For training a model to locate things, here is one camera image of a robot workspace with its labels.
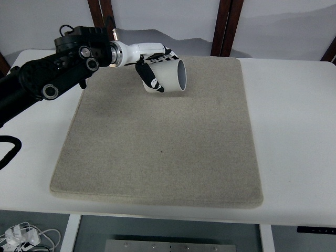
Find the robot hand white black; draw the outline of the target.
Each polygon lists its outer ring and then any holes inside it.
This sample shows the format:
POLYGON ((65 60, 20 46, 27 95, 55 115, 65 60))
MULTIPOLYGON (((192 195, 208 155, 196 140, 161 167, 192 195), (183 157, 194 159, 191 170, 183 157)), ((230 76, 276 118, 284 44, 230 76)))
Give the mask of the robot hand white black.
POLYGON ((116 57, 112 67, 135 65, 147 92, 184 91, 186 73, 182 60, 161 43, 126 45, 115 42, 116 57))

